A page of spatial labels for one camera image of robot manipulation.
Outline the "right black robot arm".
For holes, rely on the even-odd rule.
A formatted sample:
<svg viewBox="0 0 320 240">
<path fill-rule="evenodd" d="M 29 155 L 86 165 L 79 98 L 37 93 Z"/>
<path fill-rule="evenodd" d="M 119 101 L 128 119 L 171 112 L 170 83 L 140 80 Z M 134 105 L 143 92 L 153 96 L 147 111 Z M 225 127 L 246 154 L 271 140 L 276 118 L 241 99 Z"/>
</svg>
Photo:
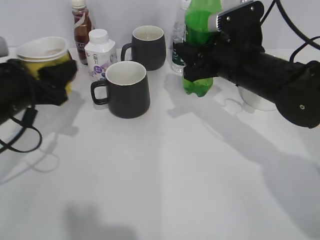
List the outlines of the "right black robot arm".
<svg viewBox="0 0 320 240">
<path fill-rule="evenodd" d="M 194 82 L 221 77 L 275 104 L 289 122 L 313 129 L 320 124 L 320 64 L 284 60 L 265 53 L 260 20 L 264 5 L 250 0 L 207 18 L 218 38 L 192 46 L 179 43 L 186 66 L 183 76 Z"/>
</svg>

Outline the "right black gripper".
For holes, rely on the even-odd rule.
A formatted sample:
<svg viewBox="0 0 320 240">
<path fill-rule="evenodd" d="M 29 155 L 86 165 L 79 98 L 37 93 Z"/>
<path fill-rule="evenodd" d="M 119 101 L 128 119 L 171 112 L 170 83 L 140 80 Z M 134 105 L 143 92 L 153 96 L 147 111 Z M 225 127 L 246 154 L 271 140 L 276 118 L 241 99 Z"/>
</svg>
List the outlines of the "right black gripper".
<svg viewBox="0 0 320 240">
<path fill-rule="evenodd" d="M 231 8 L 240 10 L 235 22 L 236 29 L 219 32 L 220 38 L 214 43 L 214 47 L 209 43 L 173 44 L 184 62 L 182 76 L 185 80 L 195 82 L 221 77 L 239 87 L 257 87 L 261 84 L 253 67 L 263 52 L 260 20 L 265 11 L 264 5 L 261 1 L 246 1 Z"/>
</svg>

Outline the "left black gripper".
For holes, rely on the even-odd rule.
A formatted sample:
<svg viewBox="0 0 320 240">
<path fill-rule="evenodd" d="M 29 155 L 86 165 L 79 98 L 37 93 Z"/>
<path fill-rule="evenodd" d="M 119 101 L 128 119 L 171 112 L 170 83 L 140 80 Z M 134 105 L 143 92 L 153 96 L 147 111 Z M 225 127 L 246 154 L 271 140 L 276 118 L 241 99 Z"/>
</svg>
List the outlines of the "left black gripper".
<svg viewBox="0 0 320 240">
<path fill-rule="evenodd" d="M 68 100 L 66 87 L 77 73 L 73 59 L 38 70 L 37 104 L 61 106 Z M 35 108 L 33 77 L 27 73 L 22 62 L 11 58 L 0 64 L 0 109 L 19 110 Z"/>
</svg>

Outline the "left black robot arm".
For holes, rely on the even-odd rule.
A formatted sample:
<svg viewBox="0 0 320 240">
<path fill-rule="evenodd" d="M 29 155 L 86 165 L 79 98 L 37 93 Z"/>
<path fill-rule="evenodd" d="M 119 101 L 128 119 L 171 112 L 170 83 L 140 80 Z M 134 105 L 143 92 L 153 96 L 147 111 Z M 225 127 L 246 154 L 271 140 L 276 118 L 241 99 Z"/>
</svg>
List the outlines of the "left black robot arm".
<svg viewBox="0 0 320 240">
<path fill-rule="evenodd" d="M 61 106 L 68 100 L 67 84 L 72 82 L 78 71 L 73 59 L 64 63 L 40 68 L 39 78 L 17 58 L 0 64 L 0 122 L 6 122 L 32 105 L 34 89 L 36 105 Z"/>
</svg>

